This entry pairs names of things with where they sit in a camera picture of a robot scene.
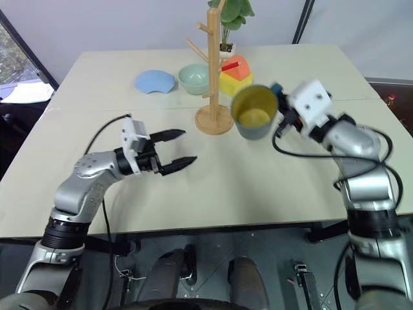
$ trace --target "white pot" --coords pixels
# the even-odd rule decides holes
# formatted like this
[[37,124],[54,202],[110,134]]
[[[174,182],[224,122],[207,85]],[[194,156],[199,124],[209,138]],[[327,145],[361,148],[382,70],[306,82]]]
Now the white pot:
[[235,55],[236,49],[237,49],[237,45],[236,45],[235,43],[232,43],[232,50],[231,50],[231,52],[222,52],[222,51],[219,51],[219,58],[221,58],[221,59],[231,58],[233,55]]

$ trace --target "potted plant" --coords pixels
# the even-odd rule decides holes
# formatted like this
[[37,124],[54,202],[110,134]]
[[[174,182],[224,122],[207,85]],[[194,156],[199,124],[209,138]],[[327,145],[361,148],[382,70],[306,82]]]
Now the potted plant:
[[[210,8],[217,8],[219,0],[208,2]],[[228,37],[231,30],[238,30],[242,24],[246,24],[246,16],[255,16],[249,0],[227,0],[221,11],[222,39],[219,46],[221,59],[232,57],[236,51],[235,43],[229,43]]]

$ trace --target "green bowl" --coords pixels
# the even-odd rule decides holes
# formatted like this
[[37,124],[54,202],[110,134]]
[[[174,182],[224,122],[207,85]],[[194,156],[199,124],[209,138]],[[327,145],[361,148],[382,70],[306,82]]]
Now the green bowl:
[[178,73],[178,78],[183,88],[190,94],[202,95],[209,91],[209,73],[206,63],[194,63],[183,67]]

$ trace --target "cup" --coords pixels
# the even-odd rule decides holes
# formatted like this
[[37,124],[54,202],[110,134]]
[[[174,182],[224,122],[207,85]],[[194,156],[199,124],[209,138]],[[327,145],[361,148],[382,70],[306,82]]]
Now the cup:
[[268,87],[252,85],[235,95],[231,115],[242,137],[256,140],[270,130],[277,107],[277,97]]

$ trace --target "white paper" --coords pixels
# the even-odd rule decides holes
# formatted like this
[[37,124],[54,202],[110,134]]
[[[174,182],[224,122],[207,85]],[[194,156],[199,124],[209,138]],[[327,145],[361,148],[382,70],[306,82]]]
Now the white paper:
[[53,87],[43,82],[19,83],[2,103],[35,103],[47,101],[52,97]]

